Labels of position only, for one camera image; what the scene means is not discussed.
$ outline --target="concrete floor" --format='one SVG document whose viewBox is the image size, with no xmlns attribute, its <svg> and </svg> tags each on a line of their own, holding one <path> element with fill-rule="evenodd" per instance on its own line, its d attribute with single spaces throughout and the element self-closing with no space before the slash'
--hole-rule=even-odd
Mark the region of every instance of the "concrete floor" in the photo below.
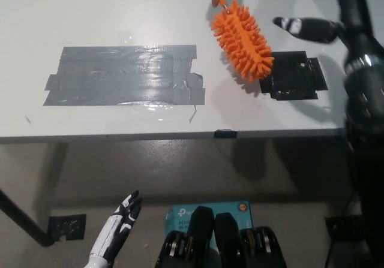
<svg viewBox="0 0 384 268">
<path fill-rule="evenodd" d="M 83 267 L 106 219 L 135 189 L 145 204 L 115 267 L 154 266 L 171 205 L 239 199 L 251 201 L 255 226 L 275 231 L 288 267 L 323 267 L 324 217 L 339 214 L 351 193 L 334 138 L 3 145 L 0 171 L 1 189 L 42 227 L 50 215 L 87 214 L 84 240 L 41 248 L 0 213 L 7 268 Z M 330 267 L 357 267 L 357 251 L 337 245 Z"/>
</svg>

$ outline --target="gray duct tape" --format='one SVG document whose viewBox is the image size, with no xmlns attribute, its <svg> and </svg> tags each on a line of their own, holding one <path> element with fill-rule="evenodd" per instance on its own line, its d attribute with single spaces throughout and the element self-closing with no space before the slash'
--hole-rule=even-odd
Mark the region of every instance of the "gray duct tape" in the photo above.
<svg viewBox="0 0 384 268">
<path fill-rule="evenodd" d="M 51 74 L 48 78 L 45 90 L 59 90 L 60 78 L 56 74 Z"/>
<path fill-rule="evenodd" d="M 119 47 L 64 47 L 64 60 L 134 60 L 196 59 L 196 45 L 176 46 L 119 46 Z"/>
<path fill-rule="evenodd" d="M 110 106 L 136 103 L 163 103 L 168 105 L 204 105 L 203 91 L 190 93 L 189 89 L 143 89 L 123 91 L 105 89 L 100 91 L 50 91 L 45 106 Z"/>
<path fill-rule="evenodd" d="M 203 89 L 202 77 L 195 73 L 176 74 L 110 74 L 51 75 L 46 90 L 103 90 L 104 88 L 172 88 L 186 86 Z"/>
<path fill-rule="evenodd" d="M 85 60 L 60 61 L 58 74 L 85 73 L 185 73 L 190 72 L 192 60 L 160 59 L 156 61 Z"/>
<path fill-rule="evenodd" d="M 202 105 L 196 46 L 65 47 L 45 106 Z"/>
</svg>

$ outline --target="box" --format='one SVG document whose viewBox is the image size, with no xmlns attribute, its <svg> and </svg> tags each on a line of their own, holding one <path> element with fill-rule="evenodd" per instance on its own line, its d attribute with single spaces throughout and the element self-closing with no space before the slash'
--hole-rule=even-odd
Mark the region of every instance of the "box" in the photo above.
<svg viewBox="0 0 384 268">
<path fill-rule="evenodd" d="M 191 215 L 198 206 L 212 208 L 215 216 L 219 213 L 231 213 L 238 223 L 239 230 L 253 227 L 248 201 L 175 205 L 166 215 L 166 236 L 172 230 L 187 232 Z M 211 248 L 217 251 L 214 234 L 212 235 Z"/>
</svg>

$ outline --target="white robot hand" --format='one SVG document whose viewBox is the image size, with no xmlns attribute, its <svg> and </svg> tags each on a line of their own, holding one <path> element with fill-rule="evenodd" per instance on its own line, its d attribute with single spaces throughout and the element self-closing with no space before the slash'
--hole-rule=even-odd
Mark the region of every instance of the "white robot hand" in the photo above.
<svg viewBox="0 0 384 268">
<path fill-rule="evenodd" d="M 111 268 L 139 216 L 142 198 L 130 194 L 110 216 L 98 235 L 85 268 Z"/>
</svg>

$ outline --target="orange microfiber duster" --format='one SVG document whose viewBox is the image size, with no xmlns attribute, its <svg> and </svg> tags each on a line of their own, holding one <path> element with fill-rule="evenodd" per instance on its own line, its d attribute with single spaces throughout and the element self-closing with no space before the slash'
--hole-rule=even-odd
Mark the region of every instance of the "orange microfiber duster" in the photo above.
<svg viewBox="0 0 384 268">
<path fill-rule="evenodd" d="M 239 6 L 236 0 L 230 7 L 226 0 L 220 0 L 224 7 L 221 14 L 215 15 L 212 30 L 228 59 L 242 78 L 253 81 L 270 75 L 274 58 L 266 39 L 260 34 L 256 20 L 249 8 Z"/>
</svg>

